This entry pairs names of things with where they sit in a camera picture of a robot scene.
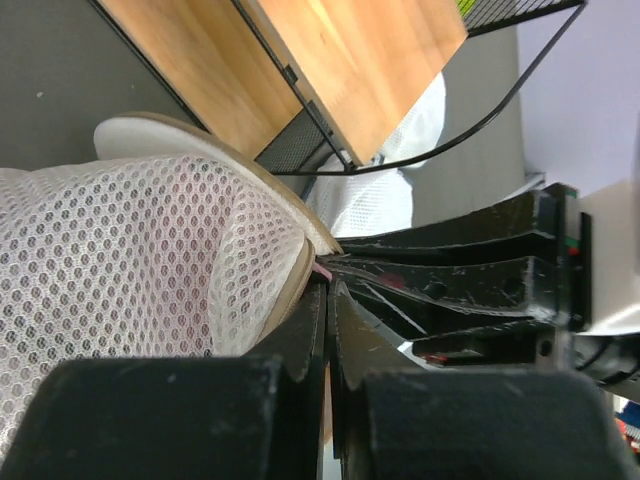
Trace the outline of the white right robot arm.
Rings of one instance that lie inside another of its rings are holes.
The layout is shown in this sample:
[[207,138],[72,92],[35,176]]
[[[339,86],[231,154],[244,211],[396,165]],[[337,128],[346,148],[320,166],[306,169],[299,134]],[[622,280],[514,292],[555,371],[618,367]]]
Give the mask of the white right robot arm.
[[639,383],[639,202],[556,183],[421,227],[344,238],[323,266],[439,367],[569,367]]

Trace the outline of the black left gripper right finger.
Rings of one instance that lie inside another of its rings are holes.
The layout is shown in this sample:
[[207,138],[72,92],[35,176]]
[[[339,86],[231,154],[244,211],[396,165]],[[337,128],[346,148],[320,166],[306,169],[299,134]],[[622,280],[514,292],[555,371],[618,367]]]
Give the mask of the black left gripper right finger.
[[333,449],[346,479],[631,479],[601,391],[568,370],[427,370],[329,288]]

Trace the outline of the white mesh bra laundry bag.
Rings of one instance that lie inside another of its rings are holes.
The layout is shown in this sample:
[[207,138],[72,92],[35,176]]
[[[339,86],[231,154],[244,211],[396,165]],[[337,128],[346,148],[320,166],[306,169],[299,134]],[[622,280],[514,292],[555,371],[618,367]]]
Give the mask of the white mesh bra laundry bag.
[[1,172],[1,448],[76,358],[239,356],[340,247],[279,179],[195,127],[125,115],[83,164]]

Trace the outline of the pink black bra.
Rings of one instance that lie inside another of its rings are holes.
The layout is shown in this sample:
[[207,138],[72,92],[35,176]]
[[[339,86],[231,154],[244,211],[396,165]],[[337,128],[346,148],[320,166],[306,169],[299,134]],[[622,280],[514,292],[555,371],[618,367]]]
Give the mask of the pink black bra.
[[314,263],[313,264],[313,271],[318,273],[319,275],[322,275],[324,278],[326,278],[329,282],[332,281],[332,274],[323,266],[321,266],[318,263]]

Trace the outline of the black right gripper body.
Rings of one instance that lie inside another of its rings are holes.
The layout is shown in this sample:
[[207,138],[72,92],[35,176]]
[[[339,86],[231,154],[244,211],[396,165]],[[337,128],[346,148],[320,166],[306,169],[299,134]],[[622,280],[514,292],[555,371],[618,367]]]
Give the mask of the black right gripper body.
[[591,325],[591,216],[577,191],[561,183],[538,193],[537,213],[551,214],[553,238],[535,246],[526,265],[498,292],[519,308],[490,315],[481,327],[417,340],[412,353],[447,368],[535,365],[572,368],[575,336]]

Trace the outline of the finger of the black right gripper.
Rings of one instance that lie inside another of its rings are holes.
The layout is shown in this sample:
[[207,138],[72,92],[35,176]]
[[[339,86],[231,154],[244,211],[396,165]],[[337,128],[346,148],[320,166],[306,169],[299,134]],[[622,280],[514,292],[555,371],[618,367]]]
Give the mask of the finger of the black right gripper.
[[527,192],[457,218],[339,241],[353,257],[426,263],[493,262],[535,254],[558,235],[559,201]]
[[534,256],[458,266],[326,258],[324,266],[350,288],[386,300],[419,325],[435,312],[550,323],[557,315],[555,269]]

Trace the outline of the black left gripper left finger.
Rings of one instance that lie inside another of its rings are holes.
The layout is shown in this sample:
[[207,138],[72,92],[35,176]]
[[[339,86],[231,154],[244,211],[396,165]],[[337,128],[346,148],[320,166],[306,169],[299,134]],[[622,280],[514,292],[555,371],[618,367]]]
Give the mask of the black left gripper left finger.
[[318,479],[328,287],[239,357],[85,359],[41,384],[5,479]]

